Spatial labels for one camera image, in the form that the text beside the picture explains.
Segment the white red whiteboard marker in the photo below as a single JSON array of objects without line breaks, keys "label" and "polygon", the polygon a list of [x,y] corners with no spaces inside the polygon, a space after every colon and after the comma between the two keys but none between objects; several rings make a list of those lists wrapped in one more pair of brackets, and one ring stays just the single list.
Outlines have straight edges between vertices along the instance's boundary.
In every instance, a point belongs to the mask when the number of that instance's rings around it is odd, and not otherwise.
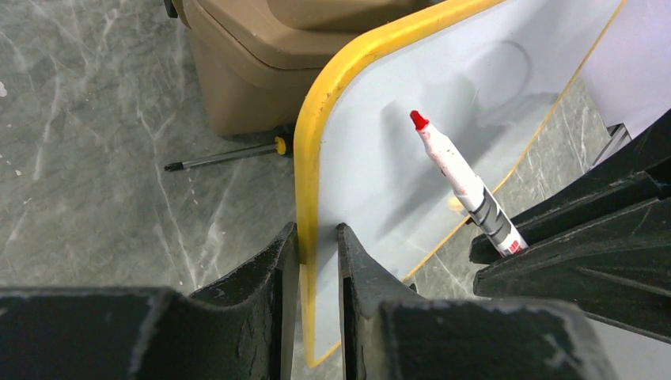
[{"label": "white red whiteboard marker", "polygon": [[410,118],[423,141],[426,154],[441,170],[452,186],[454,196],[500,256],[512,256],[527,249],[526,240],[452,140],[419,111],[412,110]]}]

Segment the yellow framed whiteboard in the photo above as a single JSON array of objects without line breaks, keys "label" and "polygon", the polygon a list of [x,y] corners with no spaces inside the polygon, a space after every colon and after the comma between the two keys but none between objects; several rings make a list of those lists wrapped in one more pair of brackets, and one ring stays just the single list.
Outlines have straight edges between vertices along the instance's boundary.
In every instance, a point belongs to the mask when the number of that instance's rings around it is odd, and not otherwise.
[{"label": "yellow framed whiteboard", "polygon": [[294,140],[305,361],[338,351],[336,227],[408,279],[464,225],[410,113],[499,189],[622,1],[444,1],[364,33],[326,65]]}]

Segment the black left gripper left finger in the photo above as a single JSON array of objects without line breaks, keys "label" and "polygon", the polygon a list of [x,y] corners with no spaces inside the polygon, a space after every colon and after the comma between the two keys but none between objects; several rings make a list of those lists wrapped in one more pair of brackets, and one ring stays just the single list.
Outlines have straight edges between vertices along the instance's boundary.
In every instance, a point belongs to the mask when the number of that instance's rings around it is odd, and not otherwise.
[{"label": "black left gripper left finger", "polygon": [[288,379],[298,235],[227,275],[170,287],[4,287],[4,379]]}]

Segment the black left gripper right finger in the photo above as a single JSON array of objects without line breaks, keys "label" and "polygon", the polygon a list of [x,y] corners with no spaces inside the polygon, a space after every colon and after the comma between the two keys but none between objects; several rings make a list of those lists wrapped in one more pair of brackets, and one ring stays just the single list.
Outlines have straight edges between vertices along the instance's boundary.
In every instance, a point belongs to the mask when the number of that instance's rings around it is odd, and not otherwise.
[{"label": "black left gripper right finger", "polygon": [[586,317],[534,298],[427,299],[337,227],[346,379],[614,379]]}]

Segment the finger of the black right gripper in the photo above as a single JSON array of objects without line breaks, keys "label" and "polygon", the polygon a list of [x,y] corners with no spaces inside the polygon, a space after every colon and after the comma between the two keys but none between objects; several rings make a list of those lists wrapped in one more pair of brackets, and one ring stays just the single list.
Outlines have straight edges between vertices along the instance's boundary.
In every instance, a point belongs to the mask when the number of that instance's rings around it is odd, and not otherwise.
[{"label": "finger of the black right gripper", "polygon": [[670,341],[670,200],[649,199],[480,269],[489,298],[573,302],[606,324]]},{"label": "finger of the black right gripper", "polygon": [[512,218],[529,245],[670,196],[670,112],[554,196]]}]

